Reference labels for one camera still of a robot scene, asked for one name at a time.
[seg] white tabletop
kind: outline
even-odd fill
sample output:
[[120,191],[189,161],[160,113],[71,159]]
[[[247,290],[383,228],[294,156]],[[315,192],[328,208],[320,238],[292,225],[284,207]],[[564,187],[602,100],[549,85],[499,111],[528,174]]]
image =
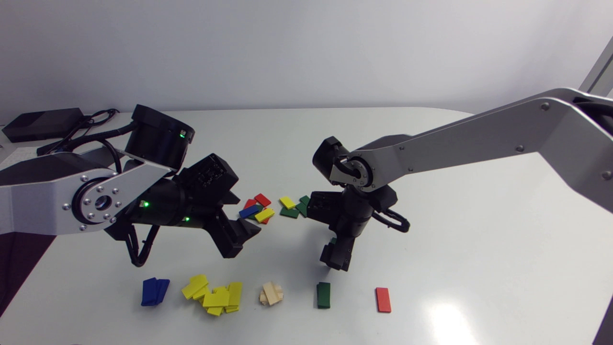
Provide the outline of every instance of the white tabletop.
[[[468,114],[427,108],[168,112],[196,129],[184,166],[209,153],[240,180],[237,216],[258,193],[295,201],[337,190],[313,167],[323,139],[349,150],[417,134]],[[129,121],[119,114],[105,130]],[[112,142],[123,148],[128,136]],[[391,184],[407,234],[372,220],[349,272],[319,262],[333,236],[314,220],[276,215],[234,259],[208,233],[162,228],[133,267],[103,231],[59,236],[0,318],[0,344],[591,344],[613,292],[613,217],[572,191],[536,153],[405,176]],[[147,227],[140,236],[145,236]],[[208,315],[180,289],[243,282],[241,310]],[[170,279],[162,304],[140,306],[142,281]],[[259,304],[274,281],[284,300]],[[330,309],[316,284],[332,283]],[[388,287],[391,314],[376,310]]]

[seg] black box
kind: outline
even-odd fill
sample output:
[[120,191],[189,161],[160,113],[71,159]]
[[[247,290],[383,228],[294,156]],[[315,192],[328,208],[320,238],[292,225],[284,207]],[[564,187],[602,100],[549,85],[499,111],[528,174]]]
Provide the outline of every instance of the black box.
[[2,132],[11,142],[63,138],[82,119],[79,108],[27,112],[11,121]]

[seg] blue block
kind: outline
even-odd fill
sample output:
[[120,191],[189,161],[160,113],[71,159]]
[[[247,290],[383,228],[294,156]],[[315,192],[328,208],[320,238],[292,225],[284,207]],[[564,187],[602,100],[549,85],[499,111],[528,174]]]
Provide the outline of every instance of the blue block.
[[247,218],[250,215],[256,214],[258,212],[260,212],[260,209],[256,205],[253,205],[244,210],[239,211],[238,214],[240,215],[241,218]]
[[143,281],[143,300],[140,303],[142,306],[154,306],[158,299],[158,288],[155,278]]
[[164,296],[166,295],[166,290],[168,290],[168,285],[170,284],[170,280],[168,279],[158,279],[156,281],[157,289],[158,289],[158,297],[155,301],[155,304],[160,304],[164,301]]

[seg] robotic arm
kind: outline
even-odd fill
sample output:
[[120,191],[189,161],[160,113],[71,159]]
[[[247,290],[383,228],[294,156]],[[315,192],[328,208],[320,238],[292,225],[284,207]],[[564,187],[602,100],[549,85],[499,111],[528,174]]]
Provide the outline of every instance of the robotic arm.
[[309,218],[328,224],[337,235],[320,261],[347,271],[354,241],[370,217],[409,230],[409,222],[390,209],[397,202],[390,182],[528,152],[540,153],[572,189],[613,212],[612,134],[612,100],[561,88],[415,136],[385,136],[353,152],[330,137],[313,164],[344,190],[311,194]]

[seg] white wall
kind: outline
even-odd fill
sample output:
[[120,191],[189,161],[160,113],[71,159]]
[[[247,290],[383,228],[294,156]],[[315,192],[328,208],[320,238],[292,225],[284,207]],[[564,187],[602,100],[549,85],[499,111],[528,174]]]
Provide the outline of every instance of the white wall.
[[5,0],[0,123],[21,112],[435,106],[578,87],[611,0]]

